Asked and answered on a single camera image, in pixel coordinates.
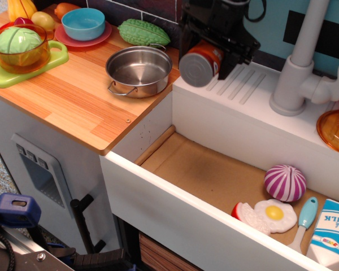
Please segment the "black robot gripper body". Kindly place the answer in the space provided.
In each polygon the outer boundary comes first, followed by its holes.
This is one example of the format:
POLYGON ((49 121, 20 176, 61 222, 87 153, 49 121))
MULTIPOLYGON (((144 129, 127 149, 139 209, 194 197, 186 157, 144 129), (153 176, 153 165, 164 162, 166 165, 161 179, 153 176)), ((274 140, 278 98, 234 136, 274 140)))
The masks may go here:
POLYGON ((249 64, 260 48, 259 41, 244 26, 249 5, 249 1, 183 1, 181 19, 187 17, 195 23, 199 41, 205 40, 223 51, 247 50, 243 63, 249 64))

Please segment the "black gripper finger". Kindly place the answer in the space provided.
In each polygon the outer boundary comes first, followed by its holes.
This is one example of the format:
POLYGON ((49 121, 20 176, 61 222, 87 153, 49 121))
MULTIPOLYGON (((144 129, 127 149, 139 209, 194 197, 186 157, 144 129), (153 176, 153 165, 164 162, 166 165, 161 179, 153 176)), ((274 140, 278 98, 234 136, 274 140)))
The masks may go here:
POLYGON ((199 41, 198 28, 187 17, 181 19, 180 28, 179 60, 199 41))
POLYGON ((238 65, 246 62, 247 50, 225 50, 224 58, 221 62, 218 79, 224 80, 232 72, 232 70, 238 65))

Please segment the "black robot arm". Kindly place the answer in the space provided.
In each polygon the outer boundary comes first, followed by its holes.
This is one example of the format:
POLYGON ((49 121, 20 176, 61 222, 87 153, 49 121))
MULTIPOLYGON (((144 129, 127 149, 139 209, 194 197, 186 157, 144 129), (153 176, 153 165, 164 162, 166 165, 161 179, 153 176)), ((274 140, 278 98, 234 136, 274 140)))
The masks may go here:
POLYGON ((225 79, 238 64, 250 64, 260 43, 244 27, 244 19, 252 23, 261 21, 263 12, 249 18, 249 1, 183 1, 179 26, 182 58, 199 41, 205 40, 224 52, 219 78, 225 79))

